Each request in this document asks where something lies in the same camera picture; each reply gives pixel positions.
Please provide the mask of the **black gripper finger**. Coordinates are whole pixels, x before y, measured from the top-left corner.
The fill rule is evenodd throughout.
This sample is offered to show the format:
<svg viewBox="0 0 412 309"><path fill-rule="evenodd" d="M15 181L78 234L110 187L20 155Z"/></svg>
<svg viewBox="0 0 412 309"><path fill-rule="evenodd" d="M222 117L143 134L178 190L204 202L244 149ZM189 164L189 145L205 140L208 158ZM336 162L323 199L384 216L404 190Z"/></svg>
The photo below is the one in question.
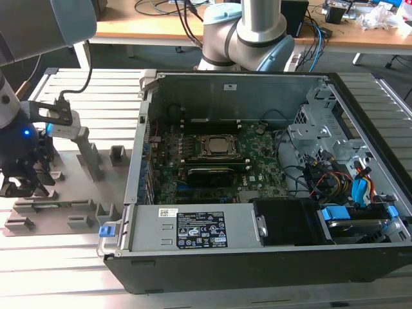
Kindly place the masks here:
<svg viewBox="0 0 412 309"><path fill-rule="evenodd" d="M48 197L50 195L46 185L52 184L49 162L40 155L28 154L19 161L20 180L30 188L32 195Z"/></svg>
<svg viewBox="0 0 412 309"><path fill-rule="evenodd" d="M18 198L20 191L17 184L10 181L9 177L4 176L1 184L1 197L3 198Z"/></svg>

